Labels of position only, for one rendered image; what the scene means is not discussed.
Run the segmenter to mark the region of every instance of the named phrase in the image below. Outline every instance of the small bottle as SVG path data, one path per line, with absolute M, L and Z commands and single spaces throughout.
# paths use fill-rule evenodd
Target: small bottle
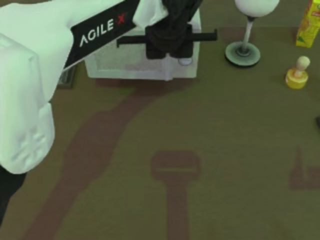
M 308 73 L 306 69 L 310 65 L 310 59 L 301 56 L 296 61 L 296 67 L 291 68 L 285 77 L 285 82 L 292 89 L 302 89 L 308 81 Z

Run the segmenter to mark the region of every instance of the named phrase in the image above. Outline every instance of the yellow toy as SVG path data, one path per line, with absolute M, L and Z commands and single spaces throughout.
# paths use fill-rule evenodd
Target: yellow toy
M 296 61 L 296 67 L 291 68 L 285 77 L 286 84 L 292 89 L 302 89 L 308 81 L 307 67 L 310 65 L 310 59 L 301 56 Z
M 309 0 L 298 29 L 295 45 L 311 48 L 320 29 L 320 0 Z

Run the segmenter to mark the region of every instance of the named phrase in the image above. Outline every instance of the juice box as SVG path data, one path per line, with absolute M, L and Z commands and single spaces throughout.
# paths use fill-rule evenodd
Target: juice box
M 320 0 L 309 0 L 304 11 L 304 16 L 298 33 L 295 45 L 311 48 L 320 29 Z

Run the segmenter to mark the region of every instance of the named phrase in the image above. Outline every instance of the lamp stem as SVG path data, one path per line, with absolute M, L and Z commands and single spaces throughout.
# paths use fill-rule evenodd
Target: lamp stem
M 242 47 L 241 47 L 241 50 L 243 53 L 246 53 L 248 51 L 248 43 L 251 35 L 251 29 L 254 24 L 254 20 L 255 20 L 254 17 L 250 17 L 250 16 L 247 17 L 245 34 L 244 34 Z

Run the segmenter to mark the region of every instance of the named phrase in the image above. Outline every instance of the white box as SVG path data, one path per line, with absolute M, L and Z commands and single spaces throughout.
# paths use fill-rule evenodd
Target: white box
M 199 10 L 195 13 L 190 23 L 194 33 L 201 33 Z M 128 32 L 126 36 L 144 34 L 144 29 L 136 27 Z M 85 66 L 90 78 L 165 81 L 174 78 L 196 78 L 199 52 L 200 43 L 195 42 L 192 64 L 181 66 L 177 59 L 170 56 L 162 60 L 148 60 L 144 44 L 121 45 L 117 48 L 117 41 L 115 40 L 88 56 L 85 59 Z

